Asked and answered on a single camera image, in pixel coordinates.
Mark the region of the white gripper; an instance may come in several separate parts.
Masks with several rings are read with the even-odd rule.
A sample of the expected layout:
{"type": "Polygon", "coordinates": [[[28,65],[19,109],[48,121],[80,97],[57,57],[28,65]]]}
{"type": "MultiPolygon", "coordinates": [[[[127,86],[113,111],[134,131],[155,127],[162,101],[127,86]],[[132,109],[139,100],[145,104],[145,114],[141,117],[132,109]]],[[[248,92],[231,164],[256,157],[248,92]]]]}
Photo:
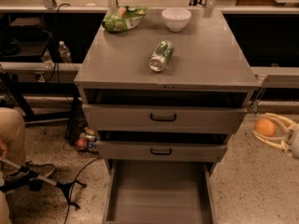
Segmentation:
{"type": "Polygon", "coordinates": [[[294,158],[299,159],[299,126],[296,122],[274,113],[265,113],[263,116],[271,121],[268,125],[269,135],[275,135],[277,131],[280,131],[288,135],[287,141],[285,137],[268,137],[256,131],[252,132],[253,135],[270,147],[280,149],[285,153],[290,151],[294,158]]]}

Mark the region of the person hand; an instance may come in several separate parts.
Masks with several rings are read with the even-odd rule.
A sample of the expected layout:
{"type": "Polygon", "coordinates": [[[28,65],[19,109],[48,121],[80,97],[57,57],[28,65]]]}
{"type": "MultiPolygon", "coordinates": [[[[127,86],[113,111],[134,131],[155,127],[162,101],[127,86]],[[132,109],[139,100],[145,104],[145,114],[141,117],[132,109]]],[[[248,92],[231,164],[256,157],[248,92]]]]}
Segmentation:
{"type": "Polygon", "coordinates": [[[0,150],[2,151],[1,158],[5,159],[7,156],[7,144],[0,138],[0,150]]]}

